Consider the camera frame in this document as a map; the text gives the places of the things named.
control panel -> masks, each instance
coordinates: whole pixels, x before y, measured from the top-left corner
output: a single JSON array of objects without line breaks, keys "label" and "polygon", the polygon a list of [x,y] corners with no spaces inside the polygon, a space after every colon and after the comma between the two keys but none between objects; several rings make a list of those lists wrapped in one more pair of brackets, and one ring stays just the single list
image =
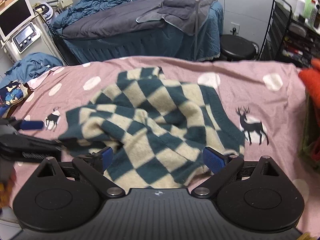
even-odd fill
[{"label": "control panel", "polygon": [[36,30],[34,24],[30,22],[12,38],[12,42],[16,45],[18,52],[22,53],[40,36],[41,34]]}]

logo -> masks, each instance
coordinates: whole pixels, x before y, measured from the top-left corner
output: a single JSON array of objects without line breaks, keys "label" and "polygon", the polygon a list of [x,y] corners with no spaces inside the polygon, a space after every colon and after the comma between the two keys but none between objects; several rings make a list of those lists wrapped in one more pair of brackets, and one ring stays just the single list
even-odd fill
[{"label": "logo", "polygon": [[162,191],[157,191],[157,192],[155,193],[155,195],[158,196],[158,197],[161,196],[161,195],[163,195],[163,194],[164,194],[164,193],[163,193]]}]

checkered blanket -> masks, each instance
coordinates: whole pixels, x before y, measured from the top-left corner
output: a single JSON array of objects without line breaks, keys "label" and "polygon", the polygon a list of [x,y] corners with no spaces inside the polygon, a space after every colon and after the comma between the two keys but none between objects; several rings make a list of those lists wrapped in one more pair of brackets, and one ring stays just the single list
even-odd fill
[{"label": "checkered blanket", "polygon": [[166,80],[159,67],[119,73],[116,84],[66,116],[59,139],[73,156],[112,147],[105,176],[126,191],[188,185],[209,171],[206,146],[225,155],[244,149],[213,88]]}]

metal pole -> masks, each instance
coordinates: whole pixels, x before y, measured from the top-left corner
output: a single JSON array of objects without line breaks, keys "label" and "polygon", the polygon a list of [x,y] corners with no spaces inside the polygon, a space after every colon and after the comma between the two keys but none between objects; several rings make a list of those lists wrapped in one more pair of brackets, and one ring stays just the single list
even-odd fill
[{"label": "metal pole", "polygon": [[196,0],[195,50],[193,53],[193,60],[194,61],[196,61],[196,59],[197,59],[198,24],[199,24],[199,0]]},{"label": "metal pole", "polygon": [[195,31],[195,51],[193,54],[193,60],[196,61],[197,46],[198,46],[198,24],[199,24],[199,1],[196,1],[196,31]]}]

blue gripper pad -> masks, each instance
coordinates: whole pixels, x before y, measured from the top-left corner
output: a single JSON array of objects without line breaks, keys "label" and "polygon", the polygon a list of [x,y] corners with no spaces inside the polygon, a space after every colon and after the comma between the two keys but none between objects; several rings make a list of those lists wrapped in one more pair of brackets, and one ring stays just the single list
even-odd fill
[{"label": "blue gripper pad", "polygon": [[102,166],[105,171],[112,163],[113,150],[110,147],[105,147],[99,153],[102,154]]},{"label": "blue gripper pad", "polygon": [[21,130],[41,130],[43,128],[42,121],[25,121],[23,120],[20,124]]},{"label": "blue gripper pad", "polygon": [[202,151],[204,164],[216,174],[228,163],[228,157],[224,156],[210,147],[206,147]]}]

